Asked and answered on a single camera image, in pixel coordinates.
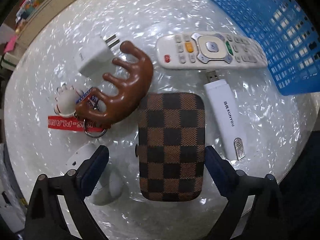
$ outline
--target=checkered case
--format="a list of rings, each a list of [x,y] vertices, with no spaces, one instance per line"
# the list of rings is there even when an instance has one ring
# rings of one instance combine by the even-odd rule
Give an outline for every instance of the checkered case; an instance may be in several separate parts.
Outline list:
[[[188,201],[202,188],[205,116],[191,93],[148,94],[139,105],[140,189],[154,201]]]

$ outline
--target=key ring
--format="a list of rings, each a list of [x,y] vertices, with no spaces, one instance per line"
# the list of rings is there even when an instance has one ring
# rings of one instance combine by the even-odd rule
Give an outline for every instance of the key ring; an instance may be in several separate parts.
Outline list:
[[[94,110],[99,110],[99,105],[98,105],[98,101],[94,104],[94,106],[93,106],[93,109]],[[87,135],[87,136],[89,136],[89,137],[91,137],[91,138],[99,138],[99,137],[101,137],[101,136],[103,136],[106,132],[107,132],[107,129],[104,129],[101,133],[99,133],[99,134],[91,134],[91,133],[89,133],[87,130],[86,130],[86,125],[85,125],[85,121],[86,121],[86,119],[84,119],[84,121],[83,121],[83,126],[84,126],[84,132],[85,132],[85,134]]]

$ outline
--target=plastic table cover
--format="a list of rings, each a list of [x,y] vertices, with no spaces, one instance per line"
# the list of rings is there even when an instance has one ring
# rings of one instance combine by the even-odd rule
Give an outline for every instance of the plastic table cover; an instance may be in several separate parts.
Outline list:
[[[63,83],[79,89],[98,86],[116,93],[108,82],[93,82],[76,70],[75,53],[92,37],[116,33],[144,50],[154,64],[150,92],[192,92],[201,96],[206,111],[206,145],[223,155],[220,134],[203,85],[204,71],[166,70],[156,60],[156,40],[162,35],[218,31],[242,34],[240,28],[210,0],[77,0],[50,22],[20,60],[5,94],[5,133],[12,166],[28,201],[39,174],[63,175],[65,163],[88,142],[106,145],[110,163],[117,166],[125,189],[115,202],[96,206],[85,200],[93,217],[110,239],[195,239],[211,229],[227,200],[220,196],[205,169],[202,193],[193,201],[162,203],[146,200],[139,187],[137,113],[115,124],[99,139],[84,133],[47,128],[54,115],[55,92]],[[131,57],[114,54],[123,59]],[[126,76],[120,67],[106,65],[106,72]],[[268,69],[220,70],[227,80],[248,136],[245,158],[232,162],[248,175],[273,174],[280,181],[297,160],[319,109],[317,95],[284,97]],[[60,198],[71,233],[78,236],[68,208]],[[245,210],[249,210],[249,198]]]

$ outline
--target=red button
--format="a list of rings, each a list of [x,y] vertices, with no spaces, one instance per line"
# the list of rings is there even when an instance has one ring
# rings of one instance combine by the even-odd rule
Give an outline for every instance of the red button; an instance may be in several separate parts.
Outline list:
[[[170,62],[170,55],[164,55],[164,61],[166,62],[166,63],[169,63]]]

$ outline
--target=green button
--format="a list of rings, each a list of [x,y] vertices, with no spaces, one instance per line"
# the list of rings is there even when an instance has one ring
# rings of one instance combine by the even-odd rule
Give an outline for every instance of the green button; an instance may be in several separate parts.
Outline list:
[[[226,45],[227,45],[229,53],[233,56],[233,51],[232,51],[231,46],[228,41],[226,42]]]

